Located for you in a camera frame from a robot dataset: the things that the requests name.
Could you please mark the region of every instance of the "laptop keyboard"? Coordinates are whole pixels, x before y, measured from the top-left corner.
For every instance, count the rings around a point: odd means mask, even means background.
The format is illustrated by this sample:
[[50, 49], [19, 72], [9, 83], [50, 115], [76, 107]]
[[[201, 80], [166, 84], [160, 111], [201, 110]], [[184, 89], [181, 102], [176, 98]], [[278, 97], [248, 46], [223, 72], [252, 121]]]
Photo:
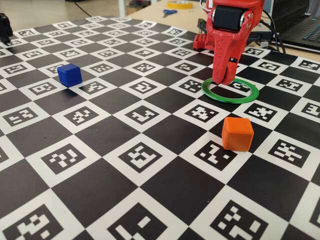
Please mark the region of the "laptop keyboard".
[[310, 32], [308, 32], [304, 37], [304, 40], [320, 42], [320, 24], [316, 25]]

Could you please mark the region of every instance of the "scissors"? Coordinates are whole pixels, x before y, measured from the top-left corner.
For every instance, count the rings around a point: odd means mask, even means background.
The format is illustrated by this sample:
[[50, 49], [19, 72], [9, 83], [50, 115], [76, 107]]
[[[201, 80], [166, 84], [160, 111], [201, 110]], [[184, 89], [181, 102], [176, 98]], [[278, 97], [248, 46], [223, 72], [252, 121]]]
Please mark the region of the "scissors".
[[164, 18], [168, 15], [171, 15], [171, 14], [176, 14], [178, 11], [177, 10], [168, 10], [168, 9], [165, 9], [163, 10], [163, 13], [164, 13]]

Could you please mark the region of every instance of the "yellow tape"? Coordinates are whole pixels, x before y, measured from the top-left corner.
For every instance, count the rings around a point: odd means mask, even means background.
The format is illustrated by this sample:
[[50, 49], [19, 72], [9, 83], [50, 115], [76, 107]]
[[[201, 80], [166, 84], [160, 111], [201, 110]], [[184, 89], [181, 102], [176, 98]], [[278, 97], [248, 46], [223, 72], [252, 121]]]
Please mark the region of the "yellow tape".
[[178, 1], [168, 1], [168, 8], [171, 9], [192, 9], [192, 2], [178, 0]]

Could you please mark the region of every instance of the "blue cube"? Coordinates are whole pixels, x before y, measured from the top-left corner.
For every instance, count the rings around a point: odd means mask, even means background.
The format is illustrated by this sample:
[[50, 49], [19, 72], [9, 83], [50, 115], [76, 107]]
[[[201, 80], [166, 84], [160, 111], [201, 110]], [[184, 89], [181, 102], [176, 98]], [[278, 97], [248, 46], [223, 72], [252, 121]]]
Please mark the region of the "blue cube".
[[57, 72], [60, 82], [67, 87], [72, 87], [74, 85], [82, 83], [80, 67], [76, 65], [70, 63], [67, 65], [59, 66], [57, 68]]

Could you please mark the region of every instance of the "red robot arm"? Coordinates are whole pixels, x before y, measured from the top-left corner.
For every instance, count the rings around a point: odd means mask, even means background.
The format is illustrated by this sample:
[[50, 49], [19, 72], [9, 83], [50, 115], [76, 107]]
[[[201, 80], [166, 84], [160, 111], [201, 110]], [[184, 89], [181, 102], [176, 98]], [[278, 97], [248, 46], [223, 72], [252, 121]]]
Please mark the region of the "red robot arm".
[[208, 7], [209, 0], [202, 7], [207, 12], [207, 34], [197, 34], [193, 48], [214, 51], [212, 81], [229, 85], [248, 37], [259, 24], [264, 0], [213, 0], [212, 8]]

